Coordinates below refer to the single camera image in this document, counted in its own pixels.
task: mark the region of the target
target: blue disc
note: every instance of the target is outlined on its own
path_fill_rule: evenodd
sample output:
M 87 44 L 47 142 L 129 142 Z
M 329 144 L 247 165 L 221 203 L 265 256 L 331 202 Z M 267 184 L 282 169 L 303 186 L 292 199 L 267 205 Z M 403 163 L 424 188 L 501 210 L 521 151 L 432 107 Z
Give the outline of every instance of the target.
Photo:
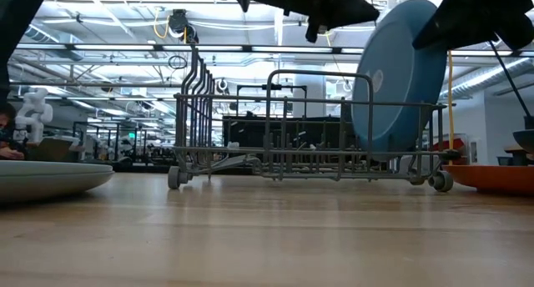
M 446 70 L 446 46 L 437 44 L 421 50 L 412 46 L 435 11 L 436 6 L 429 1 L 408 0 L 380 21 L 365 45 L 358 67 L 359 74 L 366 74 L 373 80 L 374 102 L 437 103 Z M 356 79 L 352 98 L 362 102 L 369 100 L 365 80 Z M 419 108 L 375 106 L 373 114 L 373 151 L 398 152 L 413 148 L 418 136 Z M 422 115 L 424 125 L 429 116 L 430 113 Z M 367 105 L 352 106 L 352 123 L 361 147 L 368 149 Z

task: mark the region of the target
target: bowl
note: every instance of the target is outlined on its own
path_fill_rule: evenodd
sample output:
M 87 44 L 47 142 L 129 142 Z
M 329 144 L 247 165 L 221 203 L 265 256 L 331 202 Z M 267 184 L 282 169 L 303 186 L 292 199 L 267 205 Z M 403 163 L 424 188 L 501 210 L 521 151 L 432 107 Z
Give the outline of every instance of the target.
M 534 154 L 534 129 L 514 132 L 514 139 L 528 153 Z

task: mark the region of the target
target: table surface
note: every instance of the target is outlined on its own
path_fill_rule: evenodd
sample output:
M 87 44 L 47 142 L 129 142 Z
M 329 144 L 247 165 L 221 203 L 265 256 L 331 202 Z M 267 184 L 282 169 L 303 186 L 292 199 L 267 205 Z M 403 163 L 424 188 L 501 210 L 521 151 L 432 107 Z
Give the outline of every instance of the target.
M 115 174 L 3 208 L 2 286 L 531 286 L 534 199 L 402 181 Z
M 29 149 L 35 149 L 38 146 L 39 146 L 39 143 L 37 143 L 37 142 L 27 142 L 26 143 L 26 147 L 29 148 Z M 76 146 L 76 147 L 70 149 L 70 151 L 74 151 L 74 152 L 83 152 L 84 150 L 85 150 L 84 146 Z
M 517 153 L 517 152 L 523 152 L 523 153 L 526 153 L 526 150 L 523 149 L 521 146 L 519 145 L 511 145 L 511 146 L 507 146 L 504 148 L 504 151 L 505 153 L 507 154 L 513 154 L 513 153 Z

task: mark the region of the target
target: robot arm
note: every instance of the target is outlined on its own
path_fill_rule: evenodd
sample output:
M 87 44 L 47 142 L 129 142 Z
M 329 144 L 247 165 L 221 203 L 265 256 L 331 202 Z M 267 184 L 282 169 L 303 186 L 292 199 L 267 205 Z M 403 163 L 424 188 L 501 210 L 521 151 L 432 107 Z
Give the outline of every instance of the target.
M 237 0 L 243 12 L 249 9 L 250 0 Z M 306 39 L 317 41 L 317 34 L 345 25 L 375 21 L 380 13 L 366 0 L 254 0 L 258 3 L 283 8 L 290 12 L 310 16 Z
M 45 103 L 45 97 L 48 90 L 39 88 L 35 93 L 24 94 L 24 105 L 18 111 L 15 123 L 17 129 L 13 138 L 17 141 L 23 141 L 28 138 L 31 142 L 40 142 L 43 139 L 43 123 L 49 123 L 53 118 L 53 108 L 51 105 Z M 33 113 L 31 117 L 26 117 L 29 112 Z M 28 136 L 26 127 L 32 126 L 32 133 Z

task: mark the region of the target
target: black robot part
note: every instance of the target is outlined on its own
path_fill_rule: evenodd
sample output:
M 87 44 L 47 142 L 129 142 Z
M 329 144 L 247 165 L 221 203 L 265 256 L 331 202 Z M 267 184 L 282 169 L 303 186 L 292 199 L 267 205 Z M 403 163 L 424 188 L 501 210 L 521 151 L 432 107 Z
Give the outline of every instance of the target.
M 454 49 L 500 37 L 515 51 L 534 39 L 525 15 L 532 8 L 532 0 L 443 0 L 413 45 L 420 49 L 445 43 Z
M 237 0 L 244 12 L 249 8 L 250 0 Z M 326 30 L 351 24 L 375 21 L 380 12 L 366 0 L 254 0 L 284 9 L 287 16 L 295 12 L 309 16 L 306 39 L 317 41 L 321 27 Z
M 187 38 L 186 43 L 199 43 L 197 31 L 191 24 L 189 24 L 186 15 L 187 11 L 184 9 L 173 10 L 173 14 L 169 17 L 169 29 L 175 33 L 184 33 L 184 35 L 179 38 L 180 41 Z

